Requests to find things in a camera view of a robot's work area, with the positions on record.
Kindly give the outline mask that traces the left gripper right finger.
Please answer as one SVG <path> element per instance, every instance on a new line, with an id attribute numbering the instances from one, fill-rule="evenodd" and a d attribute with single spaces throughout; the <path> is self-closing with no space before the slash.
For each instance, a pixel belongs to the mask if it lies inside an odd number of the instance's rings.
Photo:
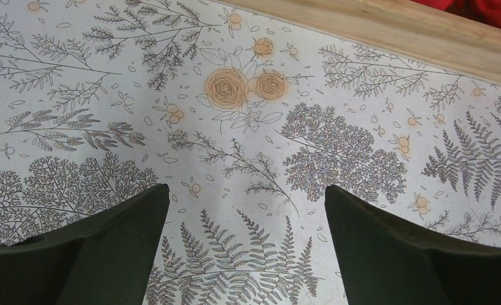
<path id="1" fill-rule="evenodd" d="M 501 304 L 501 248 L 437 233 L 335 185 L 324 205 L 349 304 Z"/>

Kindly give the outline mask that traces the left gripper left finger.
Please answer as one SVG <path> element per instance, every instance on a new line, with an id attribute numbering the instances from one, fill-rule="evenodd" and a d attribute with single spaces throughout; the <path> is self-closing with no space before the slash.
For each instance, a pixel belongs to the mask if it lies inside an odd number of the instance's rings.
<path id="1" fill-rule="evenodd" d="M 141 304 L 169 194 L 156 184 L 60 229 L 0 245 L 0 304 Z"/>

